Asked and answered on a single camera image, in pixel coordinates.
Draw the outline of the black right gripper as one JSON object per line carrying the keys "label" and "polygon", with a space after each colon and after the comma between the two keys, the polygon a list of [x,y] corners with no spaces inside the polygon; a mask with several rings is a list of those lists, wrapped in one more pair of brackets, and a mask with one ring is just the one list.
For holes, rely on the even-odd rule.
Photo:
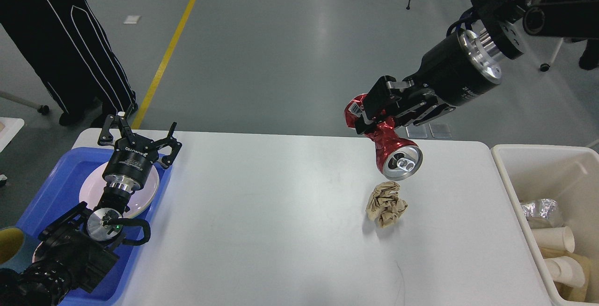
{"label": "black right gripper", "polygon": [[[366,93],[366,124],[394,117],[395,125],[422,125],[445,116],[501,84],[502,70],[479,36],[460,29],[428,50],[419,69],[402,81],[380,77]],[[448,105],[438,105],[438,97]]]}

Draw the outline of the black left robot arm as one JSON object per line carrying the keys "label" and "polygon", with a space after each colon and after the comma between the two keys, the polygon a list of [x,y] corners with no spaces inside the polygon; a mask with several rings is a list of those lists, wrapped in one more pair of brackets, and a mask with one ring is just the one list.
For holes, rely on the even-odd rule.
{"label": "black left robot arm", "polygon": [[164,138],[152,140],[133,132],[127,118],[128,112],[107,116],[99,134],[99,145],[114,148],[99,202],[92,209],[80,202],[49,224],[22,272],[2,268],[3,306],[56,306],[75,289],[90,293],[116,265],[118,246],[149,242],[148,221],[124,215],[154,164],[168,169],[182,144],[174,138],[176,122]]}

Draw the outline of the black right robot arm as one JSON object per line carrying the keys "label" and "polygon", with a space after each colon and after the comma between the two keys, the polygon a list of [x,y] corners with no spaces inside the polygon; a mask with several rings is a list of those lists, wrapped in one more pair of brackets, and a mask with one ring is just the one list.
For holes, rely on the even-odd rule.
{"label": "black right robot arm", "polygon": [[500,60],[517,59],[522,42],[513,25],[530,36],[598,39],[598,0],[470,0],[471,7],[402,80],[380,77],[345,110],[359,135],[422,125],[487,93],[501,83]]}

